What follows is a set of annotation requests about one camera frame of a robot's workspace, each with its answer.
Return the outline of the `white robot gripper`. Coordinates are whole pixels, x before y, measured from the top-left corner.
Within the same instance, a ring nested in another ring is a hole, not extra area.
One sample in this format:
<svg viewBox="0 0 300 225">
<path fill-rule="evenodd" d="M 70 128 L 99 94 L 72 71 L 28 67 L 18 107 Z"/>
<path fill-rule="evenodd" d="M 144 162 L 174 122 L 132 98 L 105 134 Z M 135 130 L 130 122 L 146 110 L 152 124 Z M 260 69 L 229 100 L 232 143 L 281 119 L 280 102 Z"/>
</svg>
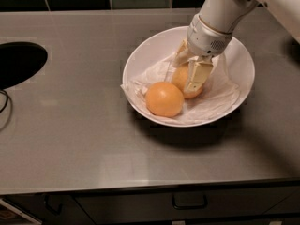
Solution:
<svg viewBox="0 0 300 225">
<path fill-rule="evenodd" d="M 198 14 L 193 17 L 187 29 L 187 40 L 182 40 L 172 60 L 172 65 L 178 68 L 191 59 L 184 88 L 186 93 L 196 92 L 204 85 L 214 68 L 211 56 L 222 54 L 232 38 L 232 33 L 209 27 Z"/>
</svg>

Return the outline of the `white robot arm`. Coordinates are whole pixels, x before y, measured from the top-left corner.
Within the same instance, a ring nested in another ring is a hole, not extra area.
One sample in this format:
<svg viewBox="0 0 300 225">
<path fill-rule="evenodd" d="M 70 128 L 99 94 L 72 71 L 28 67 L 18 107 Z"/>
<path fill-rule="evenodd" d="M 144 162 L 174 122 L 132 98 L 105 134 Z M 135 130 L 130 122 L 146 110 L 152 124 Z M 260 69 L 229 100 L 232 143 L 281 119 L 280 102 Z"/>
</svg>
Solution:
<svg viewBox="0 0 300 225">
<path fill-rule="evenodd" d="M 186 48 L 172 62 L 175 67 L 189 62 L 186 92 L 203 86 L 213 67 L 212 58 L 224 52 L 237 24 L 258 5 L 267 8 L 300 42 L 300 0 L 205 0 L 187 29 Z"/>
</svg>

